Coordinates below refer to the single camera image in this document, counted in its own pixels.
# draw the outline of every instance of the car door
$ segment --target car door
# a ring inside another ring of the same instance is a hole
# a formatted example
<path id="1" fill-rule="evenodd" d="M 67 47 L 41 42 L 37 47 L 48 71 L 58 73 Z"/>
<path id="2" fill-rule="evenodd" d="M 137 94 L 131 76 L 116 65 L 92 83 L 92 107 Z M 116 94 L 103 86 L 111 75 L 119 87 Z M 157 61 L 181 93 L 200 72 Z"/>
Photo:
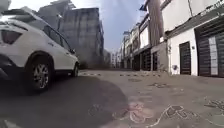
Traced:
<path id="1" fill-rule="evenodd" d="M 75 62 L 77 61 L 77 58 L 71 53 L 71 48 L 63 37 L 61 37 L 61 42 L 62 47 L 65 49 L 66 55 L 68 57 L 68 66 L 70 69 L 73 69 L 75 66 Z"/>
<path id="2" fill-rule="evenodd" d="M 56 51 L 55 58 L 57 62 L 55 63 L 55 67 L 60 70 L 70 70 L 71 66 L 69 64 L 68 52 L 62 47 L 61 36 L 50 27 L 48 28 L 49 37 L 51 38 L 48 43 L 52 45 Z"/>

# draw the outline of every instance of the car bumper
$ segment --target car bumper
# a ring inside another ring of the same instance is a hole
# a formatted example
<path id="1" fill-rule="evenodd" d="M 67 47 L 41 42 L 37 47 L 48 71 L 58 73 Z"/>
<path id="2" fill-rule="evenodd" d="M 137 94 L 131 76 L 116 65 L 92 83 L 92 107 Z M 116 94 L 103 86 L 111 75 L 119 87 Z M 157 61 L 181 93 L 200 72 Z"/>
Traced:
<path id="1" fill-rule="evenodd" d="M 20 68 L 13 63 L 7 56 L 0 54 L 0 77 L 3 79 L 19 80 L 24 72 L 23 68 Z"/>

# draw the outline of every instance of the taillight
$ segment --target taillight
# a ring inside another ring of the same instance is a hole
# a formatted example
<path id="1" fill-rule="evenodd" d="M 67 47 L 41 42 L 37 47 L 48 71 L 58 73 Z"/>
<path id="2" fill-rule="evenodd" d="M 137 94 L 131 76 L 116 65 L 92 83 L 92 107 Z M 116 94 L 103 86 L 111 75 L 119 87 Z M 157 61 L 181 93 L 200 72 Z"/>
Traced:
<path id="1" fill-rule="evenodd" d="M 22 34 L 9 30 L 2 30 L 2 41 L 6 44 L 13 44 Z"/>

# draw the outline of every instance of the car window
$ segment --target car window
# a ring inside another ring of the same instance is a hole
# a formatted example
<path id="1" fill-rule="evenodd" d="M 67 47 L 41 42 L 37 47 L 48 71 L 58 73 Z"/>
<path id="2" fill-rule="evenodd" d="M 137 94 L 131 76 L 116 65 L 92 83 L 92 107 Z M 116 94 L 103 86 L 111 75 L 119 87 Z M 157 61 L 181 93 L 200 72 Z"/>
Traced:
<path id="1" fill-rule="evenodd" d="M 55 41 L 55 43 L 61 45 L 61 37 L 54 30 L 50 29 L 50 38 Z"/>
<path id="2" fill-rule="evenodd" d="M 67 49 L 68 51 L 70 51 L 70 47 L 69 45 L 67 44 L 67 42 L 65 41 L 64 38 L 61 38 L 61 41 L 62 41 L 62 46 Z"/>
<path id="3" fill-rule="evenodd" d="M 45 34 L 47 34 L 48 36 L 50 36 L 50 29 L 49 29 L 48 26 L 45 26 L 43 31 L 44 31 Z"/>

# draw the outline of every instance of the door handle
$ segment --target door handle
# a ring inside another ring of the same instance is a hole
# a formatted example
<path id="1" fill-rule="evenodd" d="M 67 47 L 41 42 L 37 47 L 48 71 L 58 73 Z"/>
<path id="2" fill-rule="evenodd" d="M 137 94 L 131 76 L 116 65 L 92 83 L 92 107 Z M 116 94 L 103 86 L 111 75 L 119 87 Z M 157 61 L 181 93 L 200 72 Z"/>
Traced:
<path id="1" fill-rule="evenodd" d="M 52 47 L 54 46 L 54 44 L 53 43 L 48 43 L 49 45 L 51 45 Z"/>

